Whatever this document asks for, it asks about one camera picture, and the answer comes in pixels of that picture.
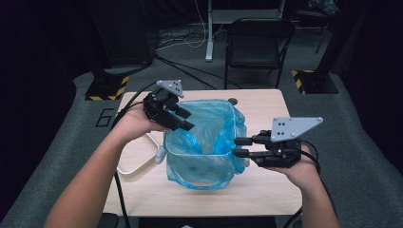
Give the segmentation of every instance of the table top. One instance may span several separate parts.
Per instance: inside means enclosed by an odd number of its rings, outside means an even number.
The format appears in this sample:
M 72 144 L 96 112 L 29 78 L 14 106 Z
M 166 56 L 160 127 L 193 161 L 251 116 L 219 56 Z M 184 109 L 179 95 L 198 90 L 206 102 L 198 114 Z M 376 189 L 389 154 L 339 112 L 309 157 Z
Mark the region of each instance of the table top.
M 120 108 L 134 95 L 128 92 Z M 148 92 L 142 93 L 142 100 Z M 245 116 L 247 136 L 272 128 L 274 117 L 289 117 L 278 89 L 194 90 L 185 91 L 181 101 L 235 98 L 236 108 Z M 268 171 L 252 161 L 222 190 L 192 190 L 170 181 L 166 163 L 156 164 L 153 157 L 163 133 L 152 132 L 124 149 L 119 168 L 122 172 L 139 168 L 133 174 L 120 174 L 127 214 L 133 217 L 226 217 L 293 215 L 301 206 L 299 189 L 277 172 Z M 250 151 L 264 150 L 254 144 Z M 115 180 L 111 183 L 104 212 L 122 214 Z

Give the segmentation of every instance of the yellow and black tape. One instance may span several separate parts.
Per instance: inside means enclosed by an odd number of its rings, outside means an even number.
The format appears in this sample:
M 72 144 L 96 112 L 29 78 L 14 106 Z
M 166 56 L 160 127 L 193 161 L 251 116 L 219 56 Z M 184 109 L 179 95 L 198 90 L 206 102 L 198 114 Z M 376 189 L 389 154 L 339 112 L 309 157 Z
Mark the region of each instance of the yellow and black tape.
M 303 83 L 299 76 L 301 73 L 314 73 L 314 71 L 313 70 L 293 70 L 293 71 L 291 71 L 291 73 L 293 74 L 294 80 L 296 81 L 298 92 L 300 94 L 305 94 L 305 90 L 303 88 Z
M 122 79 L 122 83 L 119 86 L 119 89 L 117 92 L 114 92 L 113 94 L 108 94 L 105 96 L 97 96 L 97 95 L 93 95 L 93 96 L 86 96 L 86 100 L 87 101 L 109 101 L 109 100 L 119 100 L 122 97 L 122 94 L 125 91 L 125 87 L 127 85 L 129 77 L 125 77 Z

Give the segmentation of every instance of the person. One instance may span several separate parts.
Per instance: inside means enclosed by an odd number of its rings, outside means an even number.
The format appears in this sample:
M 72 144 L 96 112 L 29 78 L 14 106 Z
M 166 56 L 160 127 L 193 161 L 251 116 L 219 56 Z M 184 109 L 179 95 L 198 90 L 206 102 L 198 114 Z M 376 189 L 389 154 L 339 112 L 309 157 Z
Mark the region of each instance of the person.
M 125 145 L 147 132 L 165 130 L 146 118 L 142 104 L 129 108 L 56 200 L 45 227 L 96 227 Z M 312 162 L 303 158 L 289 169 L 267 169 L 285 174 L 301 190 L 303 227 L 340 227 Z

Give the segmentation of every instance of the blue plastic bag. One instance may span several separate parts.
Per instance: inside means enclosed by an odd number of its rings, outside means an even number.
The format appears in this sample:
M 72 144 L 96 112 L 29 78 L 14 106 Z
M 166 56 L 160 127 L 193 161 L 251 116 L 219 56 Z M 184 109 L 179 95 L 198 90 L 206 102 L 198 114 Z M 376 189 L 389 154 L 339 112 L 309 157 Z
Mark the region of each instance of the blue plastic bag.
M 246 136 L 244 116 L 225 100 L 179 103 L 191 112 L 190 131 L 167 131 L 163 137 L 169 180 L 197 190 L 226 187 L 245 169 L 244 159 L 233 155 L 234 139 Z

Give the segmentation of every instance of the forearm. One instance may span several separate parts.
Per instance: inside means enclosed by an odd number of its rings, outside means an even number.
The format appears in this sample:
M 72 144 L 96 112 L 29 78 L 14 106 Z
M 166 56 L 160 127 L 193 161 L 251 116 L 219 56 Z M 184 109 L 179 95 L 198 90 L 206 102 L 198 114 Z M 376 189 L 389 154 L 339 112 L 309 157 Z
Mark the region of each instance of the forearm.
M 309 188 L 301 188 L 302 227 L 340 227 L 330 198 L 317 177 Z
M 109 134 L 56 201 L 46 227 L 96 226 L 125 143 Z

